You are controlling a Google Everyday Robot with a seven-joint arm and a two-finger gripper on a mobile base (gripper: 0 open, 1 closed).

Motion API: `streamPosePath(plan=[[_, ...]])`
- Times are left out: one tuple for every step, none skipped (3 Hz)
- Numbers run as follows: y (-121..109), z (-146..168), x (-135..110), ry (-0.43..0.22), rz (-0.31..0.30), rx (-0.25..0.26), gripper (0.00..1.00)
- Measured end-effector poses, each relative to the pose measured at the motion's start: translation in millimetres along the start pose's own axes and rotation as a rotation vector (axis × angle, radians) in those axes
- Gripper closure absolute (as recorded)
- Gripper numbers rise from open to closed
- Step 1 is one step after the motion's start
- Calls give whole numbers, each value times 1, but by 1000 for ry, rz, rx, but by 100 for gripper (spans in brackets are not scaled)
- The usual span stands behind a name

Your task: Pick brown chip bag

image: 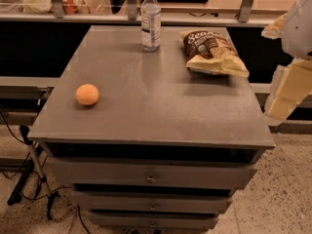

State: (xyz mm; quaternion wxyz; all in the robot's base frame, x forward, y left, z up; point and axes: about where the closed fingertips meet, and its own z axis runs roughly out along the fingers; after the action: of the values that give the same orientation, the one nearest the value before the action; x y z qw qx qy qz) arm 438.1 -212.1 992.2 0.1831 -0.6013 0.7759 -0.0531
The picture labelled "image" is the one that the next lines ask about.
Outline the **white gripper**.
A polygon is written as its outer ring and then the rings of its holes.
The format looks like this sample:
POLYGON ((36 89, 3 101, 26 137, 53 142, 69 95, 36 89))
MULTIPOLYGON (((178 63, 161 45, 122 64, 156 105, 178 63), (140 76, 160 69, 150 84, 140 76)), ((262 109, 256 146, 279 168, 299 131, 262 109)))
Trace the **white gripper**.
POLYGON ((282 49, 295 59, 273 73, 265 115, 285 121, 312 92, 312 0, 297 0, 286 14, 264 27, 261 36, 282 39, 282 49))

